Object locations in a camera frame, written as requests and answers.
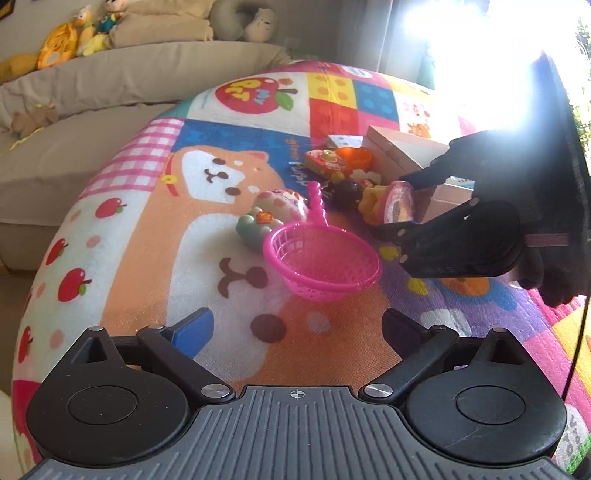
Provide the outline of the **round pink donut toy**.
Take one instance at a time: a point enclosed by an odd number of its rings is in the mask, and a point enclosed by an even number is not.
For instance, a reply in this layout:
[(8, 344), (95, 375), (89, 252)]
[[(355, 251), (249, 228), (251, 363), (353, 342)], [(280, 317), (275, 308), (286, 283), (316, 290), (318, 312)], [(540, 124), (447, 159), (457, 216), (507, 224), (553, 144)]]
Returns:
[(383, 223), (413, 221), (414, 214), (414, 188), (406, 181), (394, 181), (383, 197)]

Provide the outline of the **yellow toy figure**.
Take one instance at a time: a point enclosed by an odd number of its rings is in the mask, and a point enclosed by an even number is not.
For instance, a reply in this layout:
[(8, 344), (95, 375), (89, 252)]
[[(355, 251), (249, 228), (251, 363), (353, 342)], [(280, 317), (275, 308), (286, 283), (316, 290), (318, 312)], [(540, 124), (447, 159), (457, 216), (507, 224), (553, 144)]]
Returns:
[(388, 193), (389, 187), (384, 185), (367, 187), (363, 191), (362, 200), (358, 205), (363, 221), (372, 226), (384, 223), (385, 202)]

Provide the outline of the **pink plastic toy strainer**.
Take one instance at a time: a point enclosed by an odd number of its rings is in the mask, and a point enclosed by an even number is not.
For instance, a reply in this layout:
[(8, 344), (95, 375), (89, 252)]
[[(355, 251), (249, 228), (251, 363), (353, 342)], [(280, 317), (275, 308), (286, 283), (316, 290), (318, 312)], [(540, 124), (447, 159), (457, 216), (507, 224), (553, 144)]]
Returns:
[(321, 184), (308, 184), (308, 218), (266, 236), (263, 256), (298, 297), (332, 302), (375, 285), (378, 253), (362, 238), (329, 225)]

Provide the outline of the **dark round toy figure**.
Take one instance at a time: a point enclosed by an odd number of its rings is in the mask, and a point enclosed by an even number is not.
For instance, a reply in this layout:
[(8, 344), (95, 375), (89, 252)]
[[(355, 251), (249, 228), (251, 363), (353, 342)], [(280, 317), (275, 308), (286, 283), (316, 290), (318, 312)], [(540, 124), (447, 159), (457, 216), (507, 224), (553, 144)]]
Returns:
[(356, 209), (363, 198), (363, 189), (352, 180), (327, 181), (322, 184), (322, 197), (332, 208), (339, 210)]

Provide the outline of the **pastel green pink squishy toy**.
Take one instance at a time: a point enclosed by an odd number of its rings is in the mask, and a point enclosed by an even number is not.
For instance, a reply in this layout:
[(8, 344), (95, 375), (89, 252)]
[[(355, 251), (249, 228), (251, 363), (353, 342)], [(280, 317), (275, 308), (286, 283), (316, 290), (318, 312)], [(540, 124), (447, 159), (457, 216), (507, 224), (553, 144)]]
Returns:
[(246, 246), (261, 252), (264, 239), (273, 230), (307, 218), (307, 200), (300, 193), (283, 189), (263, 191), (253, 200), (249, 212), (239, 217), (235, 231)]

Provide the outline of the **orange toy cup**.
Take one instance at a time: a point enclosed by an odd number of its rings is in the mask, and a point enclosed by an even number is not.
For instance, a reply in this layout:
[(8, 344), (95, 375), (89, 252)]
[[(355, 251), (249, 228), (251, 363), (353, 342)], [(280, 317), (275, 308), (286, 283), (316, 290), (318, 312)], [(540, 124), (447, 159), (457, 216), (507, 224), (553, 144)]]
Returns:
[(363, 147), (339, 147), (335, 149), (335, 154), (344, 164), (346, 176), (351, 175), (355, 170), (369, 171), (374, 159), (372, 152)]

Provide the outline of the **pink cardboard box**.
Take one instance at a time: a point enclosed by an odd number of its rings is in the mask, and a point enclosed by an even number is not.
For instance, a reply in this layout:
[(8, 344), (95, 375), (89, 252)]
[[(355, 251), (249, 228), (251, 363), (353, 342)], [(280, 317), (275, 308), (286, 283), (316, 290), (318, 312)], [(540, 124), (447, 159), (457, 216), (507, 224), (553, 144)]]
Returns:
[[(385, 184), (429, 167), (449, 149), (446, 144), (380, 126), (368, 127), (362, 146), (372, 153), (372, 170), (382, 175)], [(473, 185), (472, 181), (450, 177), (442, 185), (420, 190), (414, 219), (423, 223), (469, 201)]]

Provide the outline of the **colourful cartoon play mat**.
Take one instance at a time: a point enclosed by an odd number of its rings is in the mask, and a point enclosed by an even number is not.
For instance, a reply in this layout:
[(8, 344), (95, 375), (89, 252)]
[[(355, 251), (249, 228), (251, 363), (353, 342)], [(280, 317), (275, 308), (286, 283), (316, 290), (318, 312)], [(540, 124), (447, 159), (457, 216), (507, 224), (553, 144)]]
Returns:
[[(512, 270), (415, 278), (358, 208), (329, 225), (378, 253), (380, 280), (298, 297), (235, 231), (260, 192), (327, 181), (311, 150), (363, 147), (369, 126), (446, 144), (526, 118), (529, 63), (454, 99), (300, 61), (224, 82), (150, 121), (90, 180), (45, 253), (13, 363), (28, 479), (568, 479), (590, 450), (590, 290), (555, 307)], [(199, 308), (197, 363), (235, 390), (190, 404), (148, 371), (137, 332)], [(359, 390), (401, 361), (394, 308), (459, 334), (443, 372), (400, 406)]]

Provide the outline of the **grey neck pillow plush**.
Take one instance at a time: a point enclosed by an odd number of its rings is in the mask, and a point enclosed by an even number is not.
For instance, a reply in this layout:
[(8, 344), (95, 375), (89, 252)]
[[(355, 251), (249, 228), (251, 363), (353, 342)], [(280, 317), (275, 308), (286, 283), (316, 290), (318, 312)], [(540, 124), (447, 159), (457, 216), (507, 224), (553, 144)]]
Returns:
[(217, 0), (209, 13), (214, 38), (222, 41), (270, 42), (278, 22), (269, 0)]

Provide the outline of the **beige sofa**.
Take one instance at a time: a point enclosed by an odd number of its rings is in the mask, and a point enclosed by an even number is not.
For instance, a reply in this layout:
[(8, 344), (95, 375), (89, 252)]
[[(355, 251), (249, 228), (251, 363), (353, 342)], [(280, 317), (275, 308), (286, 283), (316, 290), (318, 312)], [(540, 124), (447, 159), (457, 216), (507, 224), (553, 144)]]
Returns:
[[(287, 64), (283, 46), (167, 42), (112, 49), (1, 87), (1, 262), (38, 269), (88, 181), (148, 121), (226, 80)], [(20, 139), (15, 112), (54, 107), (59, 120)]]

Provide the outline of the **small brown plush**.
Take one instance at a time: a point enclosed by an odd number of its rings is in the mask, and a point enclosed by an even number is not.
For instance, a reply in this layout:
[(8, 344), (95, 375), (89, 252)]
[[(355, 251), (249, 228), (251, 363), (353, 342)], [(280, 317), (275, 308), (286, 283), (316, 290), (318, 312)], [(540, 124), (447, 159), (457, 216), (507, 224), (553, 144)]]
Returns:
[(32, 135), (38, 129), (46, 128), (59, 120), (54, 107), (39, 106), (30, 111), (15, 112), (10, 130), (20, 139)]

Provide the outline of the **yellow plush toy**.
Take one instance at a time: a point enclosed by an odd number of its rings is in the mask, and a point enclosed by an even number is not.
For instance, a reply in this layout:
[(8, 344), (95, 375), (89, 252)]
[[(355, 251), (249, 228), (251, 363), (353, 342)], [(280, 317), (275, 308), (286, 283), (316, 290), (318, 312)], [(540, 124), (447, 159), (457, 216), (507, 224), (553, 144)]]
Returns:
[(47, 69), (78, 57), (108, 49), (108, 36), (99, 33), (91, 6), (83, 7), (72, 21), (56, 27), (37, 54), (17, 54), (1, 61), (1, 83), (13, 81), (35, 70)]

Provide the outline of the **beige folded cushion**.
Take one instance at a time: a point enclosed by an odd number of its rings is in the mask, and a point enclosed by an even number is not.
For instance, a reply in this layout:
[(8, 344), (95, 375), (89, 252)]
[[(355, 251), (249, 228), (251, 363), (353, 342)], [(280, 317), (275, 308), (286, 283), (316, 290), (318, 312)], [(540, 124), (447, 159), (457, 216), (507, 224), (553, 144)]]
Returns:
[(167, 42), (211, 41), (213, 0), (133, 1), (108, 34), (112, 49)]

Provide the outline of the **doll with blue outfit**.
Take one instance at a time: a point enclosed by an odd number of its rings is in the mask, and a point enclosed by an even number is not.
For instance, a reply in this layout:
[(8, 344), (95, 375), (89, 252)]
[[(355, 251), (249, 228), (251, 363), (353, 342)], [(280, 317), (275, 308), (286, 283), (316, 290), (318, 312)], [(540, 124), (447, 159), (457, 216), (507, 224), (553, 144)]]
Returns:
[(127, 4), (127, 0), (105, 0), (102, 7), (103, 15), (97, 22), (96, 32), (107, 34), (121, 19)]

